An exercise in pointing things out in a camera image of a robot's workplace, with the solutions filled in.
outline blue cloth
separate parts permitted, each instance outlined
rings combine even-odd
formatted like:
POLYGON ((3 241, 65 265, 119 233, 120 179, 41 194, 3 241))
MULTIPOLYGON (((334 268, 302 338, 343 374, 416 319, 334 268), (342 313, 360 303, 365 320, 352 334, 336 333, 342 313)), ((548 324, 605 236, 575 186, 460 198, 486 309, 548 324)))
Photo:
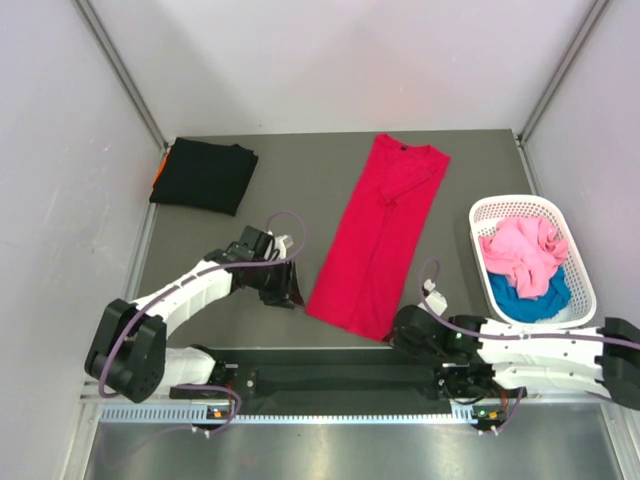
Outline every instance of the blue cloth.
POLYGON ((551 318, 569 304, 571 291, 564 281, 564 269, 558 268, 549 280, 549 290, 537 300, 519 298, 516 289, 509 285, 507 277, 489 272, 489 282, 496 303, 504 313, 514 320, 533 323, 542 318, 551 318))

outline plastic basket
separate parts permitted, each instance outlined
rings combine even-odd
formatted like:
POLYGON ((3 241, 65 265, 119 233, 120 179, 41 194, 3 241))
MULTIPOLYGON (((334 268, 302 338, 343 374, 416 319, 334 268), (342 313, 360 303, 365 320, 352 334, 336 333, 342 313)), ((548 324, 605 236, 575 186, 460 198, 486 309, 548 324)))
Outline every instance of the plastic basket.
POLYGON ((575 328, 584 325, 596 313, 596 296, 591 281, 584 268, 584 263, 576 243, 571 236, 564 216, 549 200, 535 195, 502 195, 478 200, 469 212, 471 226, 471 242, 476 257, 478 271, 482 280, 482 287, 494 318, 524 327, 525 330, 536 328, 548 329, 549 326, 559 328, 575 328), (496 303, 493 290, 489 284, 489 275, 480 250, 480 236, 492 236, 496 233, 496 224, 507 217, 545 217, 557 229, 558 237, 567 239, 569 254, 562 265, 565 271, 565 281, 571 291, 569 305, 552 318, 540 319, 535 323, 524 323, 507 316, 496 303))

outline gray work surface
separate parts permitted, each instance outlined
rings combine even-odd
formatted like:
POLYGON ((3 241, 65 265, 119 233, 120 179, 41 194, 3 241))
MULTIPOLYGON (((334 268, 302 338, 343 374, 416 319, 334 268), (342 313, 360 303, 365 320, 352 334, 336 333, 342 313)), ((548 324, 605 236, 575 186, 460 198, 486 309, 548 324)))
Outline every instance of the gray work surface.
MULTIPOLYGON (((447 175, 427 219, 405 283, 401 305, 415 304, 417 276, 430 257, 442 261, 438 289, 448 314, 487 315, 488 309, 469 239, 469 209, 483 197, 529 193, 509 130, 394 132, 411 145, 431 144, 451 156, 447 175)), ((236 217, 196 208, 162 205, 157 212, 140 293, 149 294, 190 270, 205 254, 226 248, 246 225, 262 228, 273 212, 290 209, 307 225, 306 248, 297 259, 300 290, 308 299, 338 222, 365 165, 375 133, 208 137, 237 143, 259 156, 236 217)), ((300 238, 290 218, 273 230, 300 238)), ((308 317, 301 309, 266 307, 251 289, 210 305, 180 327, 171 346, 216 347, 369 346, 374 342, 308 317)))
MULTIPOLYGON (((164 425, 100 426, 119 462, 164 425)), ((526 405, 505 432, 468 426, 238 425, 219 437, 172 432, 122 468, 94 448, 85 480, 622 480, 600 406, 526 405)))

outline metal frame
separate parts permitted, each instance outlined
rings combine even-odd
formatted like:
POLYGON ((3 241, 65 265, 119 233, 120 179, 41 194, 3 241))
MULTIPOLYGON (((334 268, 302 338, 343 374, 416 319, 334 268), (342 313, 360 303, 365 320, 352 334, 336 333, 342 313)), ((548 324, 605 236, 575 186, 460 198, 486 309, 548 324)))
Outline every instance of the metal frame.
MULTIPOLYGON (((164 135, 146 106, 142 95, 131 78, 131 75, 125 67, 116 48, 111 42, 109 35, 90 0, 71 1, 78 9, 81 17, 86 22, 96 42, 105 54, 107 62, 113 69, 114 75, 130 98, 133 107, 140 115, 140 118, 147 127, 149 134, 158 146, 163 151, 166 151, 167 141, 164 135)), ((581 23, 580 28, 574 35, 553 76, 549 80, 540 99, 529 115, 522 132, 515 135, 516 144, 533 193, 542 194, 542 189, 535 173, 530 152, 528 151, 527 141, 531 138, 540 120, 544 116, 544 113, 547 111, 560 86, 574 65, 578 55, 584 48, 589 36, 593 32, 598 21, 603 17, 610 3, 611 0, 593 1, 589 11, 581 23)), ((125 286, 125 298, 133 298, 140 284, 142 269, 151 240, 151 232, 155 223, 155 214, 156 209, 155 206, 152 205, 148 209, 143 221, 138 249, 136 250, 130 268, 129 280, 125 286)), ((95 385, 93 383, 95 382, 93 382, 92 379, 86 382, 85 393, 87 393, 87 389, 95 391, 95 385)), ((167 393, 168 392, 160 393, 157 398, 154 397, 154 399, 151 399, 151 402, 156 404, 161 404, 163 402, 166 403, 167 393)), ((557 393, 551 395, 533 395, 533 398, 529 398, 528 402, 564 403, 575 402, 576 400, 584 400, 585 402, 595 401, 593 398, 588 396, 578 397, 575 395, 557 393)), ((171 405, 184 404, 185 402, 186 401, 184 400, 171 400, 171 405)), ((83 478, 104 403, 104 400, 98 400, 91 395, 85 395, 80 400, 76 433, 70 445, 63 471, 59 477, 60 479, 75 480, 83 478)), ((611 437, 615 455, 617 456, 625 479, 640 479, 640 457, 638 456, 638 452, 640 452, 640 416, 635 412, 623 409, 617 405, 603 405, 602 412, 611 437)))
POLYGON ((140 118, 147 127, 149 134, 161 149, 166 149, 168 143, 160 131, 160 127, 158 127, 153 115, 145 104, 138 87, 136 87, 133 78, 131 78, 131 74, 129 74, 127 67, 124 65, 118 51, 113 45, 113 42, 109 38, 109 34, 104 28, 104 25, 93 8, 93 5, 89 0, 71 0, 71 2, 77 8, 80 16, 85 21, 98 46, 104 53, 107 62, 113 69, 113 73, 120 82, 120 85, 122 85, 122 88, 129 97, 129 100, 131 100, 133 108, 135 108, 138 115, 140 115, 140 118))

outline folded black shirt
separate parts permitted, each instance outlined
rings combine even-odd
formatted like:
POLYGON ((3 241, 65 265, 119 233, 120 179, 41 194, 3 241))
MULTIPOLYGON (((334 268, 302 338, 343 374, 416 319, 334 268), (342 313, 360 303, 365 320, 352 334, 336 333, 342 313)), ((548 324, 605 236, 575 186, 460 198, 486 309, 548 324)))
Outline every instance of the folded black shirt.
POLYGON ((253 151, 240 145, 178 138, 161 167, 149 201, 235 216, 257 162, 253 151))

